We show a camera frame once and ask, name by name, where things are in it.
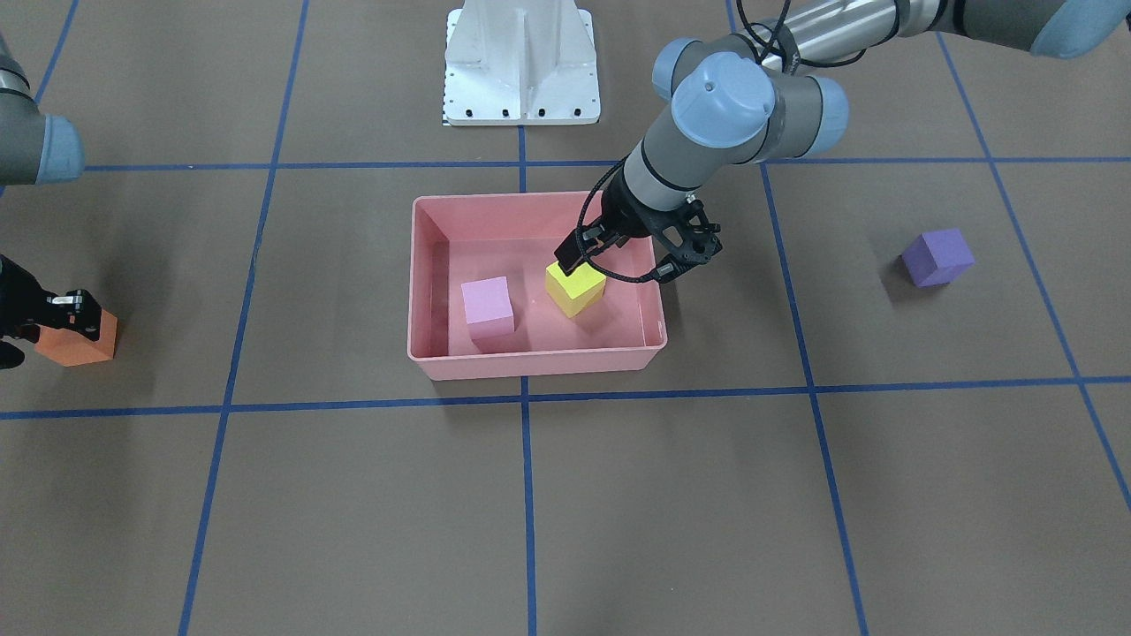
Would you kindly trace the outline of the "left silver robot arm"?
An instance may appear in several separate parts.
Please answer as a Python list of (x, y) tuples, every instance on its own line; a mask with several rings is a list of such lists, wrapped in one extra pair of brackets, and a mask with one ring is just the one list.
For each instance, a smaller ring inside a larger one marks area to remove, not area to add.
[(1074, 59), (1128, 22), (1126, 1), (815, 1), (744, 20), (711, 42), (677, 38), (653, 65), (664, 101), (633, 152), (594, 186), (586, 210), (555, 249), (571, 275), (610, 248), (653, 239), (664, 258), (619, 281), (667, 283), (719, 253), (719, 226), (696, 190), (723, 166), (824, 153), (851, 117), (845, 91), (817, 69), (860, 61), (867, 49), (929, 32), (957, 34), (1036, 57)]

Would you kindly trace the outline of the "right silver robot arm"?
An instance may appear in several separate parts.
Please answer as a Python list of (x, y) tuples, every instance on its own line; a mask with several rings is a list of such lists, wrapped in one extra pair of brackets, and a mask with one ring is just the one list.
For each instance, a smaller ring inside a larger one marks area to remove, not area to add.
[[(72, 121), (41, 112), (31, 83), (1, 43), (1, 184), (68, 184), (81, 177), (85, 152)], [(88, 291), (49, 292), (29, 270), (1, 258), (3, 368), (21, 366), (25, 354), (12, 342), (37, 343), (42, 330), (74, 330), (96, 342), (102, 306)]]

